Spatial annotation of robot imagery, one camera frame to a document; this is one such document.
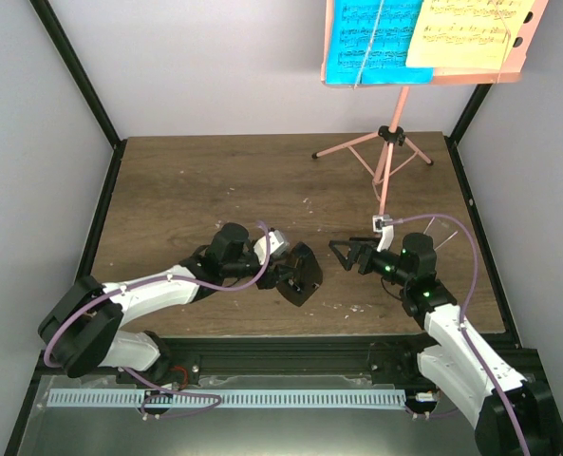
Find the black metronome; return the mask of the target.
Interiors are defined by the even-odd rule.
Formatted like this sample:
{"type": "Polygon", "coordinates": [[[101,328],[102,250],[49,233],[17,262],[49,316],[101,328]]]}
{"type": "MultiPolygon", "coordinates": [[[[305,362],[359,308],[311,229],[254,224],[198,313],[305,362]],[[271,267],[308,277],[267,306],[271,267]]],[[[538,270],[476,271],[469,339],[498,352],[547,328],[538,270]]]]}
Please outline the black metronome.
{"type": "Polygon", "coordinates": [[[277,264],[275,289],[290,302],[301,307],[323,283],[323,271],[314,252],[304,242],[298,242],[285,260],[277,264]]]}

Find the pink music stand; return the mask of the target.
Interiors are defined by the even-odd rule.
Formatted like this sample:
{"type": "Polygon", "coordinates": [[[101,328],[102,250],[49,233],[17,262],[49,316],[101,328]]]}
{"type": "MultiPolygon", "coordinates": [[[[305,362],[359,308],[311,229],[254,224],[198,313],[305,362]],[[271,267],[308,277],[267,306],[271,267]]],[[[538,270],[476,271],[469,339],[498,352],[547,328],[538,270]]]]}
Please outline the pink music stand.
{"type": "MultiPolygon", "coordinates": [[[[325,52],[328,50],[328,31],[331,24],[331,14],[328,9],[332,6],[334,1],[328,2],[326,11],[326,38],[325,38],[325,52]]],[[[371,176],[372,187],[379,202],[379,209],[377,215],[387,215],[386,200],[388,194],[390,177],[396,172],[396,167],[393,166],[392,160],[396,149],[402,145],[407,145],[412,151],[413,157],[420,158],[426,164],[430,164],[431,159],[411,140],[406,137],[404,130],[401,127],[401,118],[404,108],[407,103],[408,95],[411,89],[418,86],[456,86],[456,85],[472,85],[474,88],[478,84],[489,84],[491,88],[499,84],[515,83],[521,77],[521,71],[526,61],[526,54],[531,44],[540,18],[547,8],[548,4],[545,1],[532,1],[530,12],[528,12],[523,25],[521,26],[513,48],[509,52],[507,60],[499,70],[481,69],[481,68],[433,68],[434,77],[432,81],[426,85],[359,85],[344,86],[344,85],[327,85],[323,82],[323,65],[321,69],[321,80],[327,86],[341,86],[341,87],[364,87],[373,88],[378,86],[397,86],[400,94],[393,112],[390,122],[381,126],[378,130],[368,133],[357,139],[343,142],[328,149],[324,149],[313,153],[314,159],[320,159],[332,153],[341,150],[348,150],[354,152],[357,145],[366,143],[374,139],[381,140],[383,148],[379,161],[376,166],[368,166],[366,171],[371,176]]]]}

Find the yellow sheet music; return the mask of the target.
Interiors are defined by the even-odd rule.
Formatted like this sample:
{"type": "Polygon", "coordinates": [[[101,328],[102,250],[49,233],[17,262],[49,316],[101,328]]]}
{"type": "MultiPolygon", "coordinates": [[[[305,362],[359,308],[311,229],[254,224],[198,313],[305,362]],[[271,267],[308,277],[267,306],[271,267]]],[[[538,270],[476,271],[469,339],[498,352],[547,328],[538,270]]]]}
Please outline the yellow sheet music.
{"type": "Polygon", "coordinates": [[[405,65],[499,70],[533,5],[521,0],[424,1],[405,65]]]}

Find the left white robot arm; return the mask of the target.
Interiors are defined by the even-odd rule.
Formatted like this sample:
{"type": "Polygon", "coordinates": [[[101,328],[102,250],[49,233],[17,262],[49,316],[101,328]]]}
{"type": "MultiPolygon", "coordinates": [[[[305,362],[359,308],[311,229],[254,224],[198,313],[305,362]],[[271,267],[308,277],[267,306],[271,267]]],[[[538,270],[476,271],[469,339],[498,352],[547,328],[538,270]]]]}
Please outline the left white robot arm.
{"type": "Polygon", "coordinates": [[[161,273],[106,283],[81,277],[38,327],[46,344],[44,363],[70,378],[121,368],[161,383],[171,372],[169,349],[154,332],[126,332],[123,326],[216,292],[273,288],[281,279],[277,263],[289,247],[278,230],[265,229],[252,240],[244,226],[228,222],[209,244],[161,273]]]}

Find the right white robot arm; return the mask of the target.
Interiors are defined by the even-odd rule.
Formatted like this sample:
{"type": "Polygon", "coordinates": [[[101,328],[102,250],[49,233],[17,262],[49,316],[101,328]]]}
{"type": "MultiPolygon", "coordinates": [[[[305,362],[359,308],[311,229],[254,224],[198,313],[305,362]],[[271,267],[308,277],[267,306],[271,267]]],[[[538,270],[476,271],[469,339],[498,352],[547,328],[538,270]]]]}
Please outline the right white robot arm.
{"type": "Polygon", "coordinates": [[[437,277],[430,236],[406,235],[399,253],[381,250],[369,238],[333,240],[328,246],[345,270],[375,273],[382,283],[400,286],[404,311],[435,341],[403,354],[400,374],[409,382],[427,378],[439,387],[472,425],[480,454],[560,454],[550,388],[529,381],[467,320],[437,277]]]}

